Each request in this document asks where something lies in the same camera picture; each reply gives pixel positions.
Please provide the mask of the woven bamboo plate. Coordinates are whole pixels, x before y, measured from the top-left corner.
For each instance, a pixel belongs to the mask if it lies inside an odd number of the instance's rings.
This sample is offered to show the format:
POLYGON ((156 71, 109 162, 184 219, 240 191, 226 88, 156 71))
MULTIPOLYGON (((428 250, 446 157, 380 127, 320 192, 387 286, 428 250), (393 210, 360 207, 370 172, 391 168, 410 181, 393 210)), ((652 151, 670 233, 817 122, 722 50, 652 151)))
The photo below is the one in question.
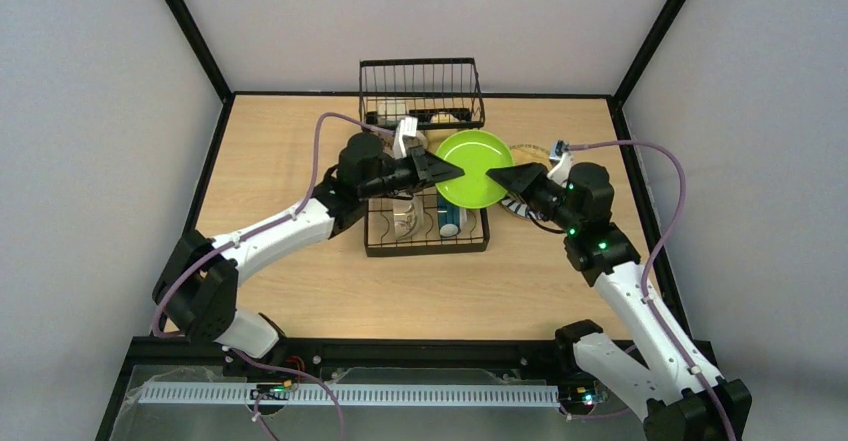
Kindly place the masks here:
POLYGON ((515 165, 538 163, 546 169, 551 168, 550 151, 543 147, 533 144, 515 144, 510 146, 510 153, 515 165))

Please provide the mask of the green plate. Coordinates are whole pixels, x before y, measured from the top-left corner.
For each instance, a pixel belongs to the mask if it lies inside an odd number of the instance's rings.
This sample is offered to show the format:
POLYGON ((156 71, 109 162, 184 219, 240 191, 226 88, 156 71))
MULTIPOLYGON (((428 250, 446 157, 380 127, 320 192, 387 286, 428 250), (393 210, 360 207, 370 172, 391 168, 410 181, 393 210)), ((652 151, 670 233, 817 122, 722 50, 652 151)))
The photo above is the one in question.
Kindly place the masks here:
POLYGON ((479 129, 458 131, 440 143, 435 154, 464 171, 458 178, 436 184, 448 202, 466 209, 499 203, 507 190, 491 179, 490 169, 515 165, 509 146, 495 134, 479 129))

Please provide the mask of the small white patterned bowl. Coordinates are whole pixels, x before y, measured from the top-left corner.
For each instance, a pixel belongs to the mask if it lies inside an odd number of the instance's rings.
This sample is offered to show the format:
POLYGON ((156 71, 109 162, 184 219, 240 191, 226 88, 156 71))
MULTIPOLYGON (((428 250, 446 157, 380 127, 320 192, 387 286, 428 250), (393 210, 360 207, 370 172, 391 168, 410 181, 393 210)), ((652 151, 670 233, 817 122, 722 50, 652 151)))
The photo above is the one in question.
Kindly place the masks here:
POLYGON ((422 226, 423 216, 423 202, 419 197, 394 199, 392 219, 395 238, 400 241, 415 236, 422 226))

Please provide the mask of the white bowl dark rim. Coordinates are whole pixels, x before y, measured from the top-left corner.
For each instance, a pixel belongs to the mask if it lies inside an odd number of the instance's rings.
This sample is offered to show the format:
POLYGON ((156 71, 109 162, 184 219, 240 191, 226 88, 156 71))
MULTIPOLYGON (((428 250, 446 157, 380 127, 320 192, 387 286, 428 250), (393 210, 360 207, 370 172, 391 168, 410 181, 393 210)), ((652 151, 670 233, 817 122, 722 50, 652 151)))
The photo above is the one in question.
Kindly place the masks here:
POLYGON ((437 221, 441 238, 456 237, 467 224, 467 210, 450 202, 438 204, 437 221))

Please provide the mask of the black wire dish rack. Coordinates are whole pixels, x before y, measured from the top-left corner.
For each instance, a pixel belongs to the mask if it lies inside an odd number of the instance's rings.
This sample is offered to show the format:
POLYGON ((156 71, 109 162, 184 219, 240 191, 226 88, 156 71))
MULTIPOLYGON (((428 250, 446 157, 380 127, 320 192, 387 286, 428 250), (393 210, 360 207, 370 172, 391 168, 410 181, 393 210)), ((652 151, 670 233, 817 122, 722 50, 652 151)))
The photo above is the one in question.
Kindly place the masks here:
MULTIPOLYGON (((486 121, 483 94, 476 62, 471 57, 408 58, 363 60, 359 64, 359 115, 362 121, 379 128, 395 130, 396 126, 377 124, 377 102, 398 99, 406 102, 407 116, 418 119, 417 140, 410 147, 421 146, 436 151, 442 141, 462 130, 480 129, 486 121), (451 113, 461 122, 435 124, 433 114, 451 113)), ((385 137, 386 151, 392 153, 393 139, 385 137)), ((391 198, 369 202, 364 235, 365 251, 370 257, 417 256, 471 253, 484 251, 490 239, 485 210, 467 210, 467 224, 456 237, 441 238, 437 221, 437 205, 445 200, 434 188, 395 199, 419 197, 424 216, 420 230, 410 239, 395 238, 391 198)))

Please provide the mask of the yellow handled mug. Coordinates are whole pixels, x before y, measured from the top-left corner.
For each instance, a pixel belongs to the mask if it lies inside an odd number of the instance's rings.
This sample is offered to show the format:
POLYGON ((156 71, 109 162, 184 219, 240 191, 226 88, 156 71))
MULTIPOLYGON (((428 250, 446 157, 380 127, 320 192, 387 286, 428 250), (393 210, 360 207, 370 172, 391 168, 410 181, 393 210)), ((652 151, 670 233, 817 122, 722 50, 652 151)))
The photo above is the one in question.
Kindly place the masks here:
POLYGON ((451 113, 441 112, 433 114, 430 118, 430 122, 435 124, 450 124, 461 122, 461 119, 451 113))

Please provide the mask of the cream ceramic mug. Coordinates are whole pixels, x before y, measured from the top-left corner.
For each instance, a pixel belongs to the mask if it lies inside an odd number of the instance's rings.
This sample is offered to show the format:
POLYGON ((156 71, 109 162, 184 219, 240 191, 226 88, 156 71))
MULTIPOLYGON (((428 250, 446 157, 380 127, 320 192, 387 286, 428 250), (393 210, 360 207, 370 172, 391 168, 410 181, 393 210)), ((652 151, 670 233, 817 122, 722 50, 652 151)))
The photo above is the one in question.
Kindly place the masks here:
POLYGON ((408 115, 408 108, 404 100, 387 99, 377 102, 376 118, 379 126, 396 126, 408 115))

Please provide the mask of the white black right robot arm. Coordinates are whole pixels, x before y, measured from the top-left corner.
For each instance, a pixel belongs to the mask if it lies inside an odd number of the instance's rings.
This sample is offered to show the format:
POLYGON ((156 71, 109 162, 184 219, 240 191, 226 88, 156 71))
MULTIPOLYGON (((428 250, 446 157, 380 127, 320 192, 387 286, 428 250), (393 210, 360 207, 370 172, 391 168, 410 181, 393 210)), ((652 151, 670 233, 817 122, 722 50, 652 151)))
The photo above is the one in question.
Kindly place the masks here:
POLYGON ((488 177, 564 231, 572 267, 626 325, 640 357, 585 320, 557 335, 576 367, 609 388, 641 421, 649 440, 738 440, 752 397, 701 353, 647 279, 648 269, 612 222, 608 171, 574 165, 563 182, 539 163, 488 171, 488 177))

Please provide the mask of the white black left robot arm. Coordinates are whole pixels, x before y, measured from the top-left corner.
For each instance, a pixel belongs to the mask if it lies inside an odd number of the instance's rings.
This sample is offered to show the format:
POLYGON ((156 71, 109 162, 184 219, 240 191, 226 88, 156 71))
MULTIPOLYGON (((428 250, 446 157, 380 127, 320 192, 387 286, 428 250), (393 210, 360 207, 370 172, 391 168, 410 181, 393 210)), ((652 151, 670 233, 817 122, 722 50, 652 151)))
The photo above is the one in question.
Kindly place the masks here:
POLYGON ((366 215, 371 198, 415 193, 463 174, 420 146, 395 159, 378 136, 355 134, 337 163, 291 208, 214 238, 185 233, 153 289, 153 326, 168 318, 190 342, 214 342, 262 358, 284 335, 267 317, 238 307, 244 282, 282 257, 346 231, 366 215))

